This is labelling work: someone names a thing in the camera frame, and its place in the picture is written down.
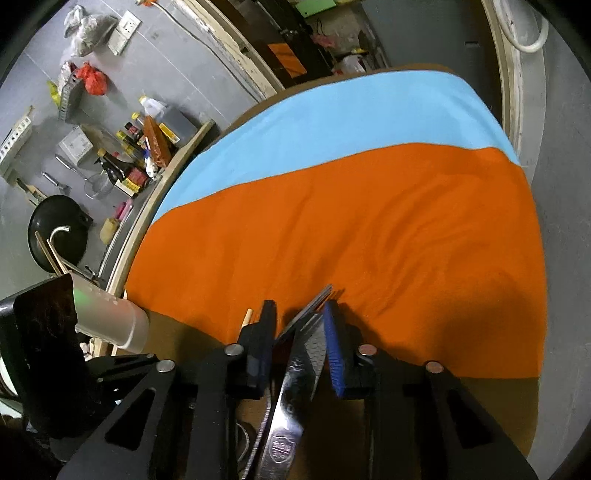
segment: kitchen utensil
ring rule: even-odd
[[[47,198],[41,190],[34,185],[26,185],[21,179],[17,178],[17,186],[27,197],[27,200],[31,202],[35,207],[39,205],[43,200]]]
[[[56,153],[56,160],[61,163],[62,165],[65,166],[65,168],[67,168],[68,170],[71,170],[73,172],[76,172],[76,174],[83,180],[88,181],[88,179],[82,174],[82,172],[80,172],[80,170],[78,170],[76,167],[74,167],[73,165],[70,164],[70,162],[68,162],[64,157],[62,157],[61,155],[58,155]]]
[[[111,190],[113,190],[113,183],[105,170],[95,173],[84,183],[84,193],[93,200],[106,197]]]
[[[71,264],[70,262],[68,262],[68,260],[60,257],[59,254],[56,253],[56,247],[54,246],[54,241],[55,241],[56,235],[59,232],[69,233],[70,227],[67,225],[61,225],[57,228],[54,228],[51,235],[49,236],[49,240],[47,241],[47,243],[49,244],[49,248],[51,249],[52,253],[55,255],[56,262],[61,267],[64,267],[64,273],[69,273],[70,270],[72,270],[73,272],[78,273],[78,275],[81,275],[85,279],[87,279],[89,281],[94,281],[96,276],[94,275],[94,272],[92,270],[90,270],[90,268],[87,265],[86,265],[86,268],[88,270],[90,270],[90,274],[87,273],[85,270],[79,269],[77,266]]]
[[[43,238],[49,238],[57,227],[69,226],[70,232],[59,232],[54,236],[53,244],[62,258],[77,265],[84,256],[92,222],[92,218],[65,195],[52,195],[43,200],[35,208],[28,227],[29,250],[37,265],[46,272],[54,271],[37,243],[35,232],[39,231]]]
[[[49,175],[46,171],[44,171],[43,173],[41,173],[41,175],[43,175],[46,178],[46,180],[48,180],[51,184],[53,184],[57,188],[59,188],[60,189],[60,193],[62,195],[68,195],[68,193],[70,192],[70,187],[68,185],[64,185],[63,183],[60,183],[54,177],[52,177],[51,175]]]
[[[56,261],[54,260],[53,254],[47,249],[47,244],[45,243],[45,240],[43,240],[43,237],[41,236],[41,234],[39,232],[35,232],[35,238],[37,239],[37,244],[39,245],[39,248],[41,249],[41,251],[45,255],[45,258],[47,259],[47,261],[51,265],[53,271],[56,273],[56,275],[61,275],[60,267],[57,265]]]

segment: plastic bag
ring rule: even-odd
[[[64,50],[64,59],[86,57],[110,33],[117,19],[110,15],[86,15],[80,5],[76,5],[67,15],[64,25],[65,35],[73,35],[70,46]]]
[[[66,19],[64,20],[64,25],[66,26],[66,30],[64,31],[64,38],[68,38],[69,36],[76,33],[78,27],[82,23],[82,19],[86,16],[86,11],[80,5],[76,5],[72,10],[68,12],[66,15]]]
[[[86,91],[91,95],[104,95],[107,93],[107,76],[87,61],[74,74],[79,79],[84,80]]]

